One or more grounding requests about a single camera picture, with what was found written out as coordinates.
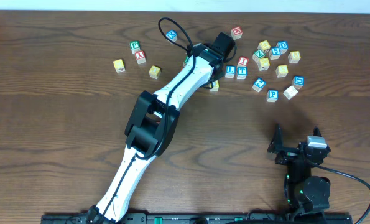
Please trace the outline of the blue P block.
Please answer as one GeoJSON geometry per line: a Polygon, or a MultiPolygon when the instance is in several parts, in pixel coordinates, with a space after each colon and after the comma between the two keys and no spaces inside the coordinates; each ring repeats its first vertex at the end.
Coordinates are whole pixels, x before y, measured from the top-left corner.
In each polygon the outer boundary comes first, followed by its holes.
{"type": "Polygon", "coordinates": [[[274,103],[279,99],[279,91],[278,90],[268,90],[266,101],[269,103],[274,103]]]}

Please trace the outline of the yellow S block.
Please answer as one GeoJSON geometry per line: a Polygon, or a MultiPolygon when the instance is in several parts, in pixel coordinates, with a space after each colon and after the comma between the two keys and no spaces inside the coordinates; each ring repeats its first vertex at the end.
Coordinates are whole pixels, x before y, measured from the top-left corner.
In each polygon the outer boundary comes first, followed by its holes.
{"type": "Polygon", "coordinates": [[[288,66],[286,65],[278,65],[275,70],[277,78],[284,78],[289,73],[288,66]]]}

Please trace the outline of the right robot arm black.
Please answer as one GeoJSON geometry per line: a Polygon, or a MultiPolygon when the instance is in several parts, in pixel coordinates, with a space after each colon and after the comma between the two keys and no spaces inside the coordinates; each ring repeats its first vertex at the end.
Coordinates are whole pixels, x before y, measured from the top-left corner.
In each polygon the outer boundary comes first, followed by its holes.
{"type": "Polygon", "coordinates": [[[318,128],[297,147],[286,147],[277,125],[267,151],[276,155],[276,164],[287,167],[284,192],[292,217],[322,212],[330,207],[329,179],[312,175],[312,168],[322,164],[331,152],[318,128]]]}

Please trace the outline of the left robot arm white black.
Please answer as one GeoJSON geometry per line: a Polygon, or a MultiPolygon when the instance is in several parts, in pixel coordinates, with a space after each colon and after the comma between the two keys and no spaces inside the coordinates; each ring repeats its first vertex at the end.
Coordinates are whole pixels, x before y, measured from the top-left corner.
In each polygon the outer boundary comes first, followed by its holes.
{"type": "Polygon", "coordinates": [[[124,133],[123,159],[103,198],[86,215],[87,223],[117,223],[149,164],[170,144],[180,109],[200,87],[222,77],[223,64],[236,50],[233,38],[220,33],[212,44],[188,46],[186,66],[154,93],[143,91],[134,105],[124,133]]]}

